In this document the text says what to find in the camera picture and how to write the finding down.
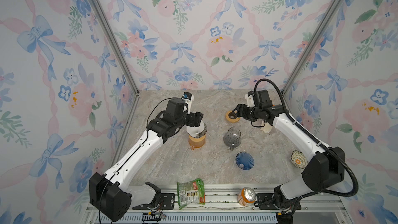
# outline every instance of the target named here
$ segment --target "wall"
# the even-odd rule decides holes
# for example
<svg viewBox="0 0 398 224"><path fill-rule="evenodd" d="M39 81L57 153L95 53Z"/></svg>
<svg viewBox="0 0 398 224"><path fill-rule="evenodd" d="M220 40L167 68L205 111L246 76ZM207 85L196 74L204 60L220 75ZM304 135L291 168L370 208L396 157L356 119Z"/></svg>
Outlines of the wall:
<svg viewBox="0 0 398 224"><path fill-rule="evenodd" d="M99 1L144 90L252 89L264 77L282 87L330 3Z"/></svg>
<svg viewBox="0 0 398 224"><path fill-rule="evenodd" d="M87 0L0 6L0 223L79 223L131 90Z"/></svg>
<svg viewBox="0 0 398 224"><path fill-rule="evenodd" d="M398 223L397 0L345 0L330 26L287 95L290 109L345 151L359 181L342 199L353 222ZM352 189L345 180L342 192Z"/></svg>

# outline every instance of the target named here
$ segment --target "gray countertop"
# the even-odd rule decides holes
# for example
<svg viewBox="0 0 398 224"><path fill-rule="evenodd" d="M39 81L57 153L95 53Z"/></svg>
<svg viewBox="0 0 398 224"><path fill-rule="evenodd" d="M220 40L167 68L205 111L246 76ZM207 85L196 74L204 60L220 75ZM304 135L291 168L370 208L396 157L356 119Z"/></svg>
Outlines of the gray countertop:
<svg viewBox="0 0 398 224"><path fill-rule="evenodd" d="M188 144L188 133L183 127L146 161L138 170L131 185L142 185L151 182L156 185L175 184L201 178L205 183L285 183L301 173L290 160L296 147L287 137L272 128L264 133L254 128L250 122L240 119L230 123L225 113L245 104L247 90L192 90L195 100L192 112L204 114L203 121L207 125L206 143L201 148L191 150ZM181 97L181 90L141 91L137 109L133 117L124 144L124 155L140 138L145 130L145 123L152 109L162 99ZM275 91L269 90L274 105L280 104ZM158 112L165 110L167 101L162 102L150 119ZM222 141L226 131L236 126L241 131L241 145L233 151ZM248 152L254 158L251 170L242 170L235 163L239 152Z"/></svg>

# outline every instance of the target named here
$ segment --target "can lid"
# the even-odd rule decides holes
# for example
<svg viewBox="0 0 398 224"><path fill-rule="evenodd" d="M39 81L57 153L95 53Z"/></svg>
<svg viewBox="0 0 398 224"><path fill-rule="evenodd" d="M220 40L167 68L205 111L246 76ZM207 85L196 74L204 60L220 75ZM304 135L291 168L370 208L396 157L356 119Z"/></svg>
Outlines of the can lid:
<svg viewBox="0 0 398 224"><path fill-rule="evenodd" d="M243 195L245 196L248 202L254 202L256 200L256 192L252 188L244 187Z"/></svg>

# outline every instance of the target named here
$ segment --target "barcode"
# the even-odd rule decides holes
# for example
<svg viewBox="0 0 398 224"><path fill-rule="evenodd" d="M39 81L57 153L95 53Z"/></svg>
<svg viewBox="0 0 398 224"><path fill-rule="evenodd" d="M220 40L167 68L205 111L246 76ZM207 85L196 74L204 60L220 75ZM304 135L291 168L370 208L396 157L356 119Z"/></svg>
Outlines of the barcode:
<svg viewBox="0 0 398 224"><path fill-rule="evenodd" d="M187 197L185 196L185 190L180 190L178 192L178 195L180 196L180 204L187 202Z"/></svg>

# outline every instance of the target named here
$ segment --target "food package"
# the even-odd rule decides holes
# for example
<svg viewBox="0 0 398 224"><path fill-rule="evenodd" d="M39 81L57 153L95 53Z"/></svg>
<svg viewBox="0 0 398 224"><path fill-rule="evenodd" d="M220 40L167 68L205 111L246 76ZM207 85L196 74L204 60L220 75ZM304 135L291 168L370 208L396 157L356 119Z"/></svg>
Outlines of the food package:
<svg viewBox="0 0 398 224"><path fill-rule="evenodd" d="M200 178L187 183L177 182L177 194L180 210L191 202L205 204L205 184Z"/></svg>

